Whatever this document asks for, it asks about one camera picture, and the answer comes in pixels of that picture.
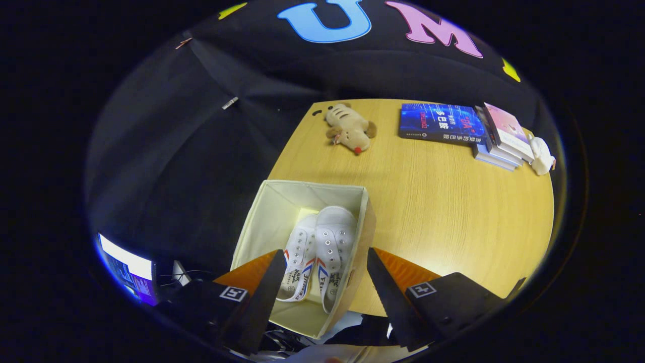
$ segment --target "book stack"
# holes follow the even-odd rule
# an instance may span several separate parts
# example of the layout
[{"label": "book stack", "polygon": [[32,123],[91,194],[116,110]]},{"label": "book stack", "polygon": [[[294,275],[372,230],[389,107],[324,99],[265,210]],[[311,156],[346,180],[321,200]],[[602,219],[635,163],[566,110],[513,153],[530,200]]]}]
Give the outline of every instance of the book stack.
[{"label": "book stack", "polygon": [[488,103],[484,107],[434,103],[401,105],[402,138],[471,145],[475,159],[513,171],[533,152],[517,118]]}]

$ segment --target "letter m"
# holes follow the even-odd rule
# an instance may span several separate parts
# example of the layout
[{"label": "letter m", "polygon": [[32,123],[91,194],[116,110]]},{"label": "letter m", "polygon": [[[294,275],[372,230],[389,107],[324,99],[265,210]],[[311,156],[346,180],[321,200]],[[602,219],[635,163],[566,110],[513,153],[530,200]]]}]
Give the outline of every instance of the letter m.
[{"label": "letter m", "polygon": [[396,3],[394,1],[386,1],[385,3],[397,9],[408,22],[410,32],[406,36],[409,40],[419,43],[434,43],[435,40],[428,35],[426,32],[427,29],[437,37],[443,45],[447,47],[450,46],[450,42],[454,36],[457,41],[455,43],[455,47],[457,47],[457,49],[473,57],[483,58],[482,54],[477,50],[475,43],[473,43],[470,36],[468,36],[468,33],[451,22],[441,19],[437,24],[434,20],[430,19],[424,13],[410,5]]}]

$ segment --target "wooden table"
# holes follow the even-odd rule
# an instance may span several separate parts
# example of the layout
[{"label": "wooden table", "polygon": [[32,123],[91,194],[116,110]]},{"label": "wooden table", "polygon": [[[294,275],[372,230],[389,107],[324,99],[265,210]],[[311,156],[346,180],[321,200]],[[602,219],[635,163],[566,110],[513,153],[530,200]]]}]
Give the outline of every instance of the wooden table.
[{"label": "wooden table", "polygon": [[[324,115],[338,101],[314,103],[269,179],[365,186],[377,218],[373,246],[440,275],[461,272],[499,297],[530,277],[553,227],[548,174],[477,161],[467,146],[398,137],[401,104],[414,101],[343,101],[378,126],[371,147],[355,156],[330,145]],[[368,277],[350,310],[385,316]]]}]

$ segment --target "monitor screen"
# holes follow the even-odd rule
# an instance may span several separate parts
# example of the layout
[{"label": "monitor screen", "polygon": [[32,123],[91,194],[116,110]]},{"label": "monitor screen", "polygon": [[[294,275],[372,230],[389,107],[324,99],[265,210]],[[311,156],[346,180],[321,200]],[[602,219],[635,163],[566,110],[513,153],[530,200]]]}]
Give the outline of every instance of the monitor screen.
[{"label": "monitor screen", "polygon": [[103,261],[114,278],[140,301],[152,306],[157,305],[155,264],[117,246],[101,233],[98,236]]}]

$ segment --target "storage box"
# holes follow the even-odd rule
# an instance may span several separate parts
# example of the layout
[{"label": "storage box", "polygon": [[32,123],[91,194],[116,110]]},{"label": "storage box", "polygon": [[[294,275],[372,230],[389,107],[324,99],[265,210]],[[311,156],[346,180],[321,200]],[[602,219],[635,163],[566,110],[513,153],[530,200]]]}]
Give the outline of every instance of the storage box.
[{"label": "storage box", "polygon": [[367,190],[354,185],[330,185],[303,181],[265,180],[237,242],[231,270],[276,249],[284,249],[295,224],[309,213],[328,205],[347,208],[357,219],[356,243],[339,285],[340,294],[330,314],[323,310],[317,274],[302,302],[275,301],[269,321],[307,337],[318,339],[349,308],[366,274],[367,251],[372,244],[376,217]]}]

